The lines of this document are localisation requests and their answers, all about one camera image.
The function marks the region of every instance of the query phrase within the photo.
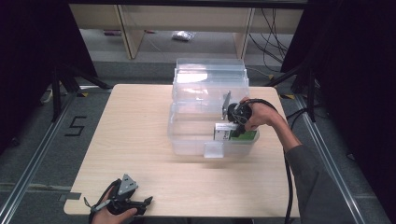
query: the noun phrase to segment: transparent storage box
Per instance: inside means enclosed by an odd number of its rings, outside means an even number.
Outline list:
[[[259,137],[215,140],[217,123],[228,92],[230,104],[249,96],[248,76],[241,60],[178,59],[169,111],[168,137],[178,155],[207,158],[243,156]]]

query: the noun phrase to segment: sleeve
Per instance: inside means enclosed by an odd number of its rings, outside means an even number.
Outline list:
[[[298,146],[285,156],[294,174],[303,224],[355,223],[341,190],[310,148]]]

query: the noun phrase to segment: person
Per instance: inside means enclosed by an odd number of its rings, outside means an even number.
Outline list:
[[[249,98],[245,97],[240,103],[247,100]],[[301,222],[303,224],[355,223],[342,192],[323,163],[311,148],[300,142],[283,117],[268,105],[261,103],[248,105],[252,109],[252,116],[245,124],[245,129],[255,130],[264,124],[271,126],[283,146],[286,160],[294,175]],[[95,215],[93,224],[119,224],[124,217],[131,217],[134,213],[135,210],[130,210],[127,214],[118,217],[106,210],[100,211]]]

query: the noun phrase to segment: hand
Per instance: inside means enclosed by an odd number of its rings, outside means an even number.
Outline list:
[[[246,100],[249,100],[248,97],[243,98],[240,103],[244,103]],[[267,124],[269,126],[276,125],[277,122],[283,121],[283,118],[268,105],[255,103],[248,104],[252,110],[252,115],[250,119],[245,124],[245,129],[247,131],[255,130],[260,125]]]
[[[108,198],[108,194],[112,189],[110,189],[104,199],[101,201],[103,203]],[[95,214],[92,220],[92,224],[121,224],[124,220],[132,217],[136,214],[137,209],[131,208],[119,215],[111,214],[106,207],[102,208],[99,212]]]

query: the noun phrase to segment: wooden table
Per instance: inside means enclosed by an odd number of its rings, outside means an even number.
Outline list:
[[[81,164],[67,200],[70,215],[89,214],[93,204],[123,174],[139,188],[133,201],[153,196],[145,216],[155,217],[283,217],[289,192],[282,146],[271,127],[242,158],[205,159],[174,154],[167,137],[170,85],[117,85]],[[250,88],[251,98],[271,102],[284,112],[276,90]],[[299,216],[294,197],[293,217]]]

